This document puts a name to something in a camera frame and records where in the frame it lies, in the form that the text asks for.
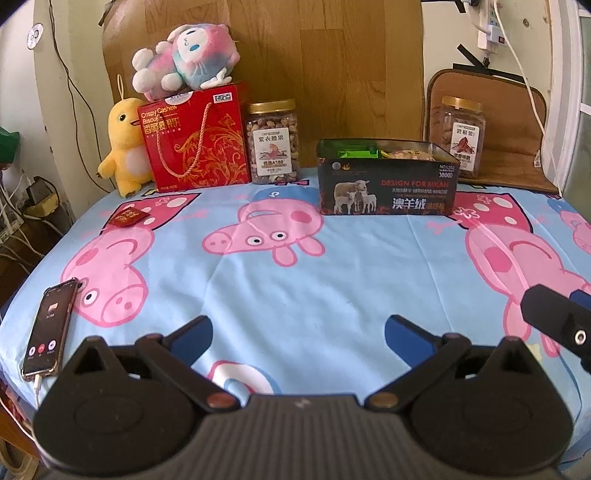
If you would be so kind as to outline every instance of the light blue bedsheet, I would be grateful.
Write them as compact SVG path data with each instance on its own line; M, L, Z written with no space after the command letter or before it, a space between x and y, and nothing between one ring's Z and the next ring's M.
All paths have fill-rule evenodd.
M518 309L540 282L591 293L591 227L566 202L461 185L451 218L322 217L316 172L306 173L299 185L146 188L97 202L14 298L0 325L4 377L34 403L33 385L20 377L33 319L43 291L76 276L84 286L65 359L89 335L133 343L206 314L213 343L193 368L243 400L251 392L362 400L408 369L385 341L386 320L398 313L475 344L520 335L575 419L573 443L591 430L591 379ZM129 205L149 217L105 226ZM585 449L575 445L565 459Z

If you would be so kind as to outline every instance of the black tin box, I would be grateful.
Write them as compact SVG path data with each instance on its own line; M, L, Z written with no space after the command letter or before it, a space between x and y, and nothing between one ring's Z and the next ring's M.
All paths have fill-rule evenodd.
M433 160L391 158L403 151ZM336 138L321 140L316 155L323 215L452 212L460 162L435 144Z

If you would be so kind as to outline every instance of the sheep picture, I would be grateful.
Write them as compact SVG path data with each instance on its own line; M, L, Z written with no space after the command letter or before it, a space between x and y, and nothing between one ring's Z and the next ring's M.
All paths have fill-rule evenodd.
M365 208L367 207L368 213L372 212L372 208L375 212L375 207L377 203L377 198L375 195L368 195L366 192L358 192L361 193L361 197L363 199L363 210L362 213L365 213Z
M347 192L335 199L335 215L343 213L343 205L347 206L347 212L351 215L351 206L355 202L355 192Z
M363 204L363 194L365 192L355 192L355 211L356 212L361 212L363 213L363 211L365 210L364 204Z
M335 204L339 197L346 197L349 192L367 192L369 180L344 181L335 185Z

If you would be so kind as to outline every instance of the wall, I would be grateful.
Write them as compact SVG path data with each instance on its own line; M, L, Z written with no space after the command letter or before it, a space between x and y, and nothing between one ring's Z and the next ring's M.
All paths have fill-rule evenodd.
M542 93L548 104L552 54L550 19L544 0L504 0L499 15L531 86ZM437 71L452 68L454 62L470 65L457 50L460 43L482 61L483 50L476 46L478 30L470 23L469 13L460 14L453 2L423 3L423 25L425 88ZM490 60L492 69L520 74L508 47L499 47Z
M100 156L95 145L90 115L76 96L81 151L88 170L94 174L100 158L109 151L106 118L113 103L102 60L102 29L97 25L106 0L53 2L61 54L70 66L74 81L95 112ZM482 53L476 48L477 31L471 25L468 14L458 13L452 2L429 2L423 3L422 7L425 85L436 71L451 68L454 61L467 63L456 50L460 43L482 59ZM539 89L548 101L551 45L544 0L506 0L500 15L532 86ZM528 20L529 27L523 25L524 18ZM48 0L35 0L34 21L42 22L46 26L46 32L49 32ZM80 162L74 141L75 126L66 88L66 75L50 40L51 37L46 35L35 49L37 86L56 167L74 213L79 216L104 193L91 183ZM498 54L491 56L491 67L519 73L507 48L502 48ZM404 65L400 66L400 71L404 71ZM106 181L102 181L101 185L111 189Z
M70 69L73 81L91 105L98 128L100 154L90 113L74 91L80 153L89 174L101 186L112 190L107 180L95 177L98 164L109 152L106 119L113 105L102 60L102 29L97 25L103 5L103 1L96 0L53 0L56 39L60 54ZM34 21L42 23L46 29L34 50L43 120L47 126L62 184L74 215L79 217L105 192L92 183L77 150L72 100L67 88L66 72L57 58L51 39L48 0L35 0Z
M4 172L4 181L12 191L23 168L31 178L40 175L64 193L41 117L33 52L27 49L33 2L28 0L0 28L0 125L21 134L16 163Z

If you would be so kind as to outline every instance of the red gift bag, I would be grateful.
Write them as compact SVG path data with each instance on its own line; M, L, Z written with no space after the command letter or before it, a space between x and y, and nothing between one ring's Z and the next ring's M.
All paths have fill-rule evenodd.
M159 192L250 181L243 83L187 92L138 108Z

